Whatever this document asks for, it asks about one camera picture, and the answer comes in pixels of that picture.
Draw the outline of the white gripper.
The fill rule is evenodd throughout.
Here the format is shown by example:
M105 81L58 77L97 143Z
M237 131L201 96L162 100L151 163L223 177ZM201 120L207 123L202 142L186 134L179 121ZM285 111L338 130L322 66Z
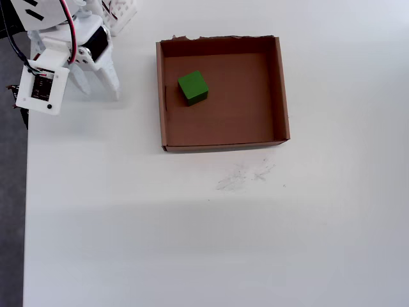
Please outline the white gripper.
M114 100L121 97L121 85L112 61L109 30L98 15L76 17L73 27L68 21L48 29L30 31L33 59L69 66L69 78L85 95L91 87L83 70L95 75Z

